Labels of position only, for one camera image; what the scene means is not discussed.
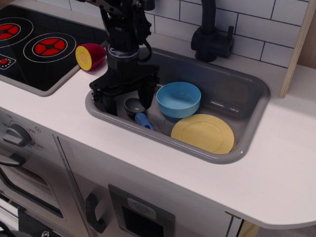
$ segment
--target control panel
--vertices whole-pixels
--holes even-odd
[[[15,59],[0,54],[0,69],[2,70],[8,69],[15,62],[16,62]]]
[[[0,108],[0,139],[45,158],[59,155],[52,131],[42,125]]]

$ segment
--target faucet handle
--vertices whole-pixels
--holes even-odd
[[[233,26],[229,26],[228,27],[228,33],[227,33],[227,39],[231,40],[233,38],[233,31],[234,31],[234,27]]]

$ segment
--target red burner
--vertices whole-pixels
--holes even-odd
[[[15,24],[4,24],[0,26],[0,40],[7,40],[20,32],[20,28]]]
[[[35,45],[34,51],[38,56],[54,56],[66,49],[66,42],[60,38],[47,38]]]

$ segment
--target blue bowl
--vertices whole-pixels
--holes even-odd
[[[194,114],[201,101],[201,92],[193,84],[172,82],[161,87],[157,94],[160,111],[172,118],[185,118]]]

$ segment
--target faucet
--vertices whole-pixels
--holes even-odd
[[[201,0],[202,24],[195,31],[191,41],[191,49],[196,51],[196,59],[212,62],[217,56],[229,58],[234,46],[234,27],[228,27],[228,35],[218,34],[215,27],[216,2],[215,0]]]

